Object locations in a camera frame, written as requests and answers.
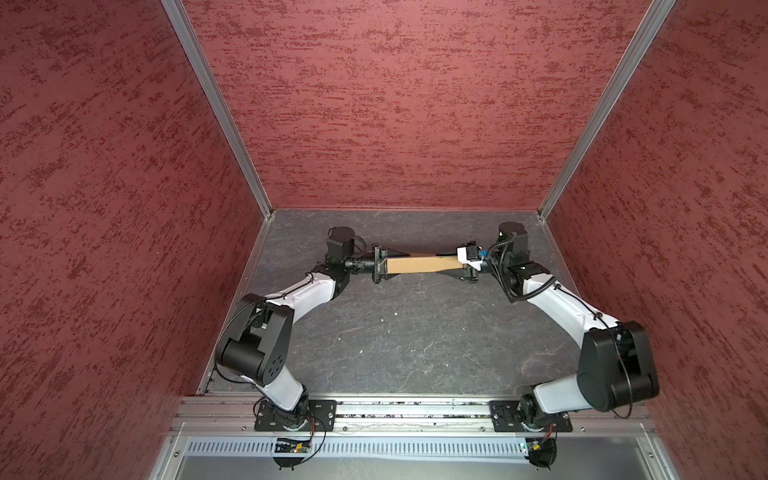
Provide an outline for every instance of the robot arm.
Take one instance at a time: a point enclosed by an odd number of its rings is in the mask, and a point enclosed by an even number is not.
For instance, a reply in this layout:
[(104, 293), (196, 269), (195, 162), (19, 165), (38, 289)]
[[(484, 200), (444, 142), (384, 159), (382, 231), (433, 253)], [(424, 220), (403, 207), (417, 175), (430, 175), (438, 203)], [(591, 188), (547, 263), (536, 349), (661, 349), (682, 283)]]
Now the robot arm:
[(279, 292), (246, 295), (217, 342), (217, 365), (253, 383), (282, 411), (283, 424), (289, 429), (306, 421), (309, 401), (306, 387), (285, 367), (293, 324), (346, 288), (349, 271), (343, 261), (353, 254), (354, 236), (346, 227), (331, 229), (323, 263), (304, 280)]
[[(549, 281), (537, 273), (523, 282), (524, 293)], [(582, 409), (607, 412), (658, 395), (659, 383), (645, 329), (619, 322), (554, 283), (529, 303), (547, 313), (581, 348), (577, 372), (542, 383), (523, 396), (527, 425), (547, 426), (551, 415)]]

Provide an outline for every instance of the enclosure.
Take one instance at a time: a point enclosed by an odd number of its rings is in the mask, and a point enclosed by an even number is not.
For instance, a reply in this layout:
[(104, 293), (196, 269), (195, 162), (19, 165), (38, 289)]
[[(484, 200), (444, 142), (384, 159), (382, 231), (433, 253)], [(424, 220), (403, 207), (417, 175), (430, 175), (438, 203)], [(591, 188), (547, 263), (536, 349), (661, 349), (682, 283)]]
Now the enclosure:
[[(595, 478), (765, 475), (762, 2), (0, 12), (3, 478), (272, 475), (261, 458), (192, 449), (215, 422), (253, 421), (258, 391), (213, 362), (237, 301), (301, 281), (331, 227), (435, 253), (487, 247), (507, 221), (525, 225), (532, 260), (653, 346), (660, 395), (625, 423), (574, 414), (564, 464)], [(579, 352), (491, 276), (359, 275), (296, 323), (287, 364), (352, 416), (401, 402), (469, 419), (572, 374)], [(472, 441), (500, 442), (480, 416)], [(329, 445), (354, 425), (339, 418)], [(423, 474), (380, 460), (320, 456), (296, 474)], [(497, 467), (469, 471), (533, 472)]]

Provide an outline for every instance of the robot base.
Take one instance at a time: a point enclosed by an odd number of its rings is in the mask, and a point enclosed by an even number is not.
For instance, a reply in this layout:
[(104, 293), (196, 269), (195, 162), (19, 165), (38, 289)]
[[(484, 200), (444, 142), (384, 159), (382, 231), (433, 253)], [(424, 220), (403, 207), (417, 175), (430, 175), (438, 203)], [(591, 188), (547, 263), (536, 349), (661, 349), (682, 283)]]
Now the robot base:
[[(336, 400), (310, 400), (310, 415), (325, 424), (326, 431), (333, 430), (333, 421), (336, 419)], [(311, 423), (305, 421), (298, 429), (289, 429), (284, 418), (278, 415), (279, 409), (271, 402), (262, 402), (259, 406), (256, 421), (253, 424), (253, 430), (256, 432), (308, 432)]]
[[(488, 403), (488, 406), (491, 407), (491, 420), (495, 432), (549, 432), (549, 425), (532, 428), (517, 420), (515, 413), (519, 403), (517, 400), (494, 400)], [(566, 412), (551, 415), (548, 420), (552, 425), (552, 433), (574, 431), (571, 419), (568, 418)]]

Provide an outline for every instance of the black mounting plate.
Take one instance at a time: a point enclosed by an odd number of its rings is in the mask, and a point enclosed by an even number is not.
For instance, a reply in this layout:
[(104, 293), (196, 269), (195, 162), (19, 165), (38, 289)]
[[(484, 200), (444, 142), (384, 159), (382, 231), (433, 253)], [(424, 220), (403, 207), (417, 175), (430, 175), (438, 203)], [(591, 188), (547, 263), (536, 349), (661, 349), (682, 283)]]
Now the black mounting plate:
[[(256, 421), (253, 424), (253, 430), (256, 432), (294, 432), (293, 430), (288, 430), (283, 427), (279, 417), (275, 417), (276, 408), (276, 406), (273, 406), (269, 402), (261, 402)], [(325, 424), (326, 430), (331, 432), (333, 430), (333, 423), (336, 421), (336, 400), (310, 399), (310, 413), (314, 415), (316, 419), (321, 420)], [(295, 432), (308, 432), (309, 430), (310, 423), (304, 422), (304, 425), (299, 427)]]
[[(494, 432), (527, 432), (527, 433), (539, 433), (527, 429), (522, 423), (515, 420), (505, 421), (501, 415), (498, 414), (498, 409), (509, 409), (510, 412), (514, 412), (518, 409), (517, 400), (492, 400), (488, 402), (488, 406), (491, 409), (491, 420), (493, 421)], [(552, 424), (552, 432), (573, 432), (574, 427), (571, 425), (571, 419), (566, 412), (560, 413), (556, 417), (557, 419)], [(549, 429), (542, 429), (540, 433), (547, 433)]]

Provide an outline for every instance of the metal vent grille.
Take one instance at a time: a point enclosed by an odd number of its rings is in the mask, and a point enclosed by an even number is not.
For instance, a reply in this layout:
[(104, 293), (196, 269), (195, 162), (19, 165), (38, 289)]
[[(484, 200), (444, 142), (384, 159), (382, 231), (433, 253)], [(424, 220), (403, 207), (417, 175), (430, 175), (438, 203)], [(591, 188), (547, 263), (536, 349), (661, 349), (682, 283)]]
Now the metal vent grille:
[[(276, 437), (260, 439), (232, 437), (192, 437), (185, 455), (189, 456), (273, 456)], [(318, 448), (320, 442), (313, 444)], [(318, 457), (371, 457), (412, 459), (483, 459), (485, 461), (525, 461), (525, 440), (515, 437), (440, 438), (440, 437), (328, 437)], [(304, 456), (279, 454), (279, 456)]]

